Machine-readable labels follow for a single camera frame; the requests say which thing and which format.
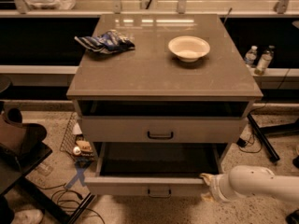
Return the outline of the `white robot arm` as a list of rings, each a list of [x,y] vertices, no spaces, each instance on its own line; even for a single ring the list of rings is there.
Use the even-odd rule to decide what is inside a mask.
[[[209,188],[209,196],[217,202],[233,202],[253,196],[269,196],[285,202],[299,201],[299,177],[275,175],[261,166],[238,165],[228,173],[200,177]]]

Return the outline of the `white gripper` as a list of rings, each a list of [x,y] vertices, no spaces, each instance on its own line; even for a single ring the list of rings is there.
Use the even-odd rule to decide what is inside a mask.
[[[209,192],[202,193],[201,199],[205,202],[214,203],[217,202],[228,203],[230,202],[230,186],[228,182],[228,175],[212,175],[207,173],[201,173],[200,177],[209,186]]]

